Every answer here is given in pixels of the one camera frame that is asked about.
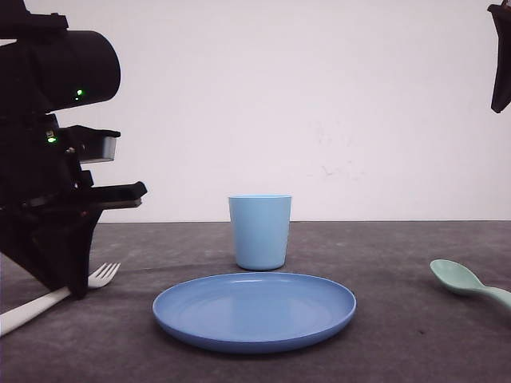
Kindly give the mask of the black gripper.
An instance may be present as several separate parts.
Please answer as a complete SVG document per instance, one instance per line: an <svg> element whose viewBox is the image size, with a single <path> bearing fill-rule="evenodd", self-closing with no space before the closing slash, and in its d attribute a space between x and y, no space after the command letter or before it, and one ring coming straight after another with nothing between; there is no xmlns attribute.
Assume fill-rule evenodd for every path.
<svg viewBox="0 0 511 383"><path fill-rule="evenodd" d="M86 296L89 253L98 210L138 207L146 186L138 181L97 187L79 161L81 145L120 137L112 130L61 128L53 114L1 119L1 252L50 290Z"/></svg>

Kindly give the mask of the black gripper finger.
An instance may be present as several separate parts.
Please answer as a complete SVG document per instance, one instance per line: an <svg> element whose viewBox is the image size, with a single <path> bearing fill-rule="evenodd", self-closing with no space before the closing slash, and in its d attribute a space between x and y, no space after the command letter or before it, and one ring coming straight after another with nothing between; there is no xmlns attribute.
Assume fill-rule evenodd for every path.
<svg viewBox="0 0 511 383"><path fill-rule="evenodd" d="M497 69L491 109L502 112L510 104L510 3L488 7L497 32Z"/></svg>

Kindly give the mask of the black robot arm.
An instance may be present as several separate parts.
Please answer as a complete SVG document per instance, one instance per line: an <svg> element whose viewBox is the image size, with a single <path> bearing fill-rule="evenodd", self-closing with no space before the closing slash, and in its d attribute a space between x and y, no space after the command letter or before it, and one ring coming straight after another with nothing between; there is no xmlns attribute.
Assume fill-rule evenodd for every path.
<svg viewBox="0 0 511 383"><path fill-rule="evenodd" d="M56 111L108 101L114 48L65 16L1 4L1 251L51 290L88 290L93 231L107 209L138 207L141 182L97 187L84 163L112 160L119 132L61 127Z"/></svg>

